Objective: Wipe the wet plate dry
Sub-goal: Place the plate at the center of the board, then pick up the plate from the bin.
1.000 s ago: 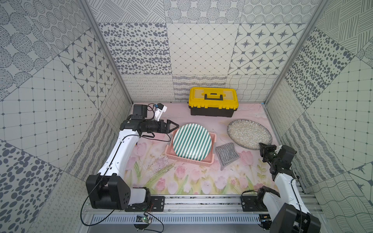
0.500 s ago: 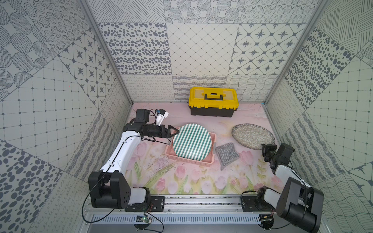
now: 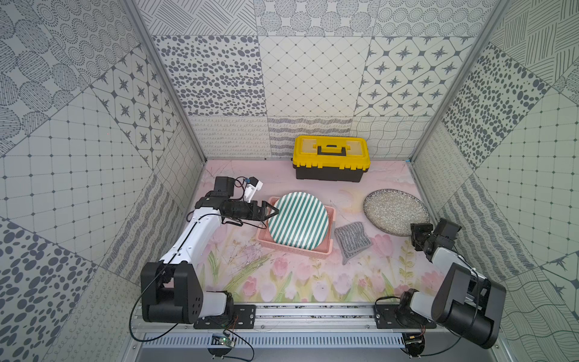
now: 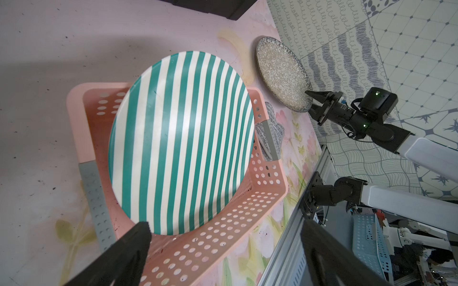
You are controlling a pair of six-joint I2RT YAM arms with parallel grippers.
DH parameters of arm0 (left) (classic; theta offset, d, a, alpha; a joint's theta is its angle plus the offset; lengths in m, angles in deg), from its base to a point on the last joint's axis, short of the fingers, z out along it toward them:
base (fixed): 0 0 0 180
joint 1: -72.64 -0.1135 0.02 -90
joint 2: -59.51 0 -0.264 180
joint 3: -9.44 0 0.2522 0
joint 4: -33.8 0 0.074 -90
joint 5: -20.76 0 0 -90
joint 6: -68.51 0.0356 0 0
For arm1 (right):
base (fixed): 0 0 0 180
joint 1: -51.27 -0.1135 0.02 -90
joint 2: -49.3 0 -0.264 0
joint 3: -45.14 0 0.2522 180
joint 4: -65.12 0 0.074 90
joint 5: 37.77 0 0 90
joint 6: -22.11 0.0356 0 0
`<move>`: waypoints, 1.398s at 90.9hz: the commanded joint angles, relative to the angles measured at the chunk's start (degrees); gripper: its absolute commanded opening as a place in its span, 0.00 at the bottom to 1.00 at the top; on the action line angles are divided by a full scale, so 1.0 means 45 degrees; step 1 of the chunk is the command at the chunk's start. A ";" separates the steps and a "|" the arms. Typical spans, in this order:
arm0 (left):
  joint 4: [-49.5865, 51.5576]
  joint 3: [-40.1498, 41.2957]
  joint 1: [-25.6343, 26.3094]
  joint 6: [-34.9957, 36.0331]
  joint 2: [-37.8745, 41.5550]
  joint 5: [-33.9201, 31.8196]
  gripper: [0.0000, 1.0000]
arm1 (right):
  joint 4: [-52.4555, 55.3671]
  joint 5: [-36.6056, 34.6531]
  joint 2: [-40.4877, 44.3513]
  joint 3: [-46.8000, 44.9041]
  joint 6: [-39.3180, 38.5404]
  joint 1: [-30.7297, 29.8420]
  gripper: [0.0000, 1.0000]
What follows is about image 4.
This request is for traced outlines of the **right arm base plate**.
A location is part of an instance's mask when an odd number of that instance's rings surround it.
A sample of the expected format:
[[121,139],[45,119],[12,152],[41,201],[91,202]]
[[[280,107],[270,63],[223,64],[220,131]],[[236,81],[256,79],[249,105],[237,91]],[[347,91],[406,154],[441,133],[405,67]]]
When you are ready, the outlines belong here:
[[315,187],[323,185],[323,181],[318,172],[314,172],[312,177],[307,183],[307,187],[299,200],[299,210],[301,211],[304,219],[311,219],[319,223],[319,216],[317,213],[323,212],[323,207],[319,206],[313,195],[313,190]]

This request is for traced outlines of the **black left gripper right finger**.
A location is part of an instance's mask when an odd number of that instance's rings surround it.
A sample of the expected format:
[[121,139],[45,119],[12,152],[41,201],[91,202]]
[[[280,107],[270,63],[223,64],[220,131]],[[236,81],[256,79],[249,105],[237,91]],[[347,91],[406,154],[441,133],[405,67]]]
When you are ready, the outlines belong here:
[[302,225],[301,241],[314,286],[388,286],[313,220]]

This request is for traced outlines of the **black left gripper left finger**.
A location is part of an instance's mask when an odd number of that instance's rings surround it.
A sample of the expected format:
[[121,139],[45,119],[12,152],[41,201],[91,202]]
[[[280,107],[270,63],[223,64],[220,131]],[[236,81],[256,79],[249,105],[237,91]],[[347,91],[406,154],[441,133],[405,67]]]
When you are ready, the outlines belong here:
[[108,248],[68,286],[138,286],[151,242],[147,222],[139,222]]

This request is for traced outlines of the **speckled grey round plate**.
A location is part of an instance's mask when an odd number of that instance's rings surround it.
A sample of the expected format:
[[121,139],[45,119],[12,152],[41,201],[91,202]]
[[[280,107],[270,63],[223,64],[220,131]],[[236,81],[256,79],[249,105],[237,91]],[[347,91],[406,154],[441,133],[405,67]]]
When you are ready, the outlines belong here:
[[298,113],[310,110],[313,99],[305,93],[312,89],[310,80],[286,45],[265,36],[256,44],[255,59],[262,80],[278,101]]

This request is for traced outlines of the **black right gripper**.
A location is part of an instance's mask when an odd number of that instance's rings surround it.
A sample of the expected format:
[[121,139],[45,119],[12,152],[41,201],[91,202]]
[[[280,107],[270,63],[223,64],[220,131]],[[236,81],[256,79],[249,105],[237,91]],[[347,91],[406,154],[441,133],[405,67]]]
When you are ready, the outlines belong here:
[[356,141],[371,138],[372,143],[394,154],[411,132],[385,123],[398,103],[398,97],[381,88],[371,88],[363,98],[356,98],[351,105],[341,103],[341,92],[306,91],[309,97],[323,104],[312,104],[309,115],[318,125],[325,121],[347,129],[348,138]]

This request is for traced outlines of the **grey knitted dish cloth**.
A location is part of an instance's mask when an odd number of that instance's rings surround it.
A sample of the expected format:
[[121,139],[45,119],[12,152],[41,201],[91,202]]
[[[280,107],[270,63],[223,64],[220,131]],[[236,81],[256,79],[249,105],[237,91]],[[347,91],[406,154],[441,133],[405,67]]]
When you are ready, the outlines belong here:
[[271,162],[281,158],[281,145],[285,135],[285,129],[277,121],[273,106],[269,102],[266,102],[265,105],[269,116],[267,125],[270,133],[265,130],[264,123],[257,123],[255,125],[255,131],[261,146],[262,155],[266,161]]

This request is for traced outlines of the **green white striped plate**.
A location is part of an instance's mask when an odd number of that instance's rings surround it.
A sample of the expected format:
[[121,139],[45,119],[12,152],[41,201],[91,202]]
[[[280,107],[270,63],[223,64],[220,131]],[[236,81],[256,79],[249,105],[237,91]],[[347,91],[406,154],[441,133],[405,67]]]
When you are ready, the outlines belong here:
[[214,219],[247,173],[254,119],[242,78],[221,58],[184,51],[150,66],[124,96],[110,134],[119,206],[157,235]]

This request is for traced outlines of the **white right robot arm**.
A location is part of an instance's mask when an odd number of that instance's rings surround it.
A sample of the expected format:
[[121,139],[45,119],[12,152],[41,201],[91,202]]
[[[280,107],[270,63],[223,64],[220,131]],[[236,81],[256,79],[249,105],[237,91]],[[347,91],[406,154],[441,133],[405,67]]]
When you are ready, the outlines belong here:
[[395,94],[374,87],[350,104],[341,92],[307,91],[306,98],[313,120],[343,129],[326,139],[341,176],[313,184],[314,203],[346,201],[457,233],[458,152],[388,123]]

